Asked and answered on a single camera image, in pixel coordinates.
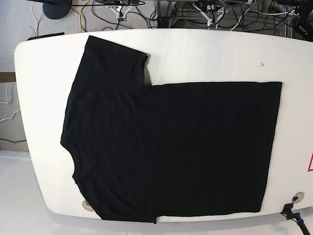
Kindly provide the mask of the black T-shirt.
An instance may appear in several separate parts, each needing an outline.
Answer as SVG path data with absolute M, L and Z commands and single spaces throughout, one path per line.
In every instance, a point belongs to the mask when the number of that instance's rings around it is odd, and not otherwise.
M 146 53 L 89 36 L 61 145 L 103 220 L 259 212 L 281 82 L 147 85 Z

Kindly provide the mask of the left metal table grommet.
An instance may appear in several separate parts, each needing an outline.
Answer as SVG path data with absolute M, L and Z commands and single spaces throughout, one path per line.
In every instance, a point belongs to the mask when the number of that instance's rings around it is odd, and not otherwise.
M 95 212 L 95 210 L 91 207 L 91 205 L 86 200 L 83 200 L 82 206 L 87 211 Z

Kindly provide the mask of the metal table grommet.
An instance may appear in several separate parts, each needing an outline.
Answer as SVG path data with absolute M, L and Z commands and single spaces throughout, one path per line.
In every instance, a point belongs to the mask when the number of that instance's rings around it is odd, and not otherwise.
M 304 196 L 305 196 L 304 192 L 298 192 L 293 196 L 292 202 L 299 203 L 300 201 L 303 200 Z
M 91 207 L 91 205 L 86 200 L 83 200 L 82 206 L 87 211 L 95 212 L 95 210 Z

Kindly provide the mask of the black flat bar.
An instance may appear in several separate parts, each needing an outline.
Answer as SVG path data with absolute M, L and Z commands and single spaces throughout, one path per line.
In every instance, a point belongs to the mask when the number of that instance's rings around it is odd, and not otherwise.
M 53 34 L 34 36 L 34 37 L 28 38 L 27 41 L 36 40 L 36 39 L 42 39 L 42 38 L 48 38 L 48 37 L 54 37 L 54 36 L 62 36 L 64 34 L 65 34 L 64 32 L 60 32 L 60 33 L 53 33 Z

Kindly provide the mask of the round black stand base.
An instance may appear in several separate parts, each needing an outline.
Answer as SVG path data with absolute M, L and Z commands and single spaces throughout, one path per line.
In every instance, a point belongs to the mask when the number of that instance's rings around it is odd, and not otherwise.
M 71 5 L 72 0 L 44 0 L 43 12 L 49 19 L 58 20 L 68 14 Z

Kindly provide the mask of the red warning triangle sticker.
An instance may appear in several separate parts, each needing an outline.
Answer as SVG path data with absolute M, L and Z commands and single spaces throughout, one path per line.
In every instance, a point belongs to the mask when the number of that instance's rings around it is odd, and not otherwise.
M 311 159 L 310 159 L 310 163 L 309 163 L 309 167 L 308 167 L 308 172 L 313 171 L 312 165 L 313 165 L 313 154 L 312 154 Z

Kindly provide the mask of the right metal table grommet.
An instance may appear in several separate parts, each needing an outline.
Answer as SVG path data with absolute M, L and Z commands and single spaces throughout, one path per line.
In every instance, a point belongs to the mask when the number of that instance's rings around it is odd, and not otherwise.
M 303 200 L 304 196 L 305 196 L 304 192 L 298 192 L 293 196 L 292 202 L 299 203 L 300 201 Z

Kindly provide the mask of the aluminium frame post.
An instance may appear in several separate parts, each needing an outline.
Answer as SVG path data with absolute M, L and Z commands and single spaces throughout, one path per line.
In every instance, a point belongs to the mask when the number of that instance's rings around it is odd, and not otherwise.
M 176 0 L 154 0 L 157 28 L 171 28 L 177 21 Z

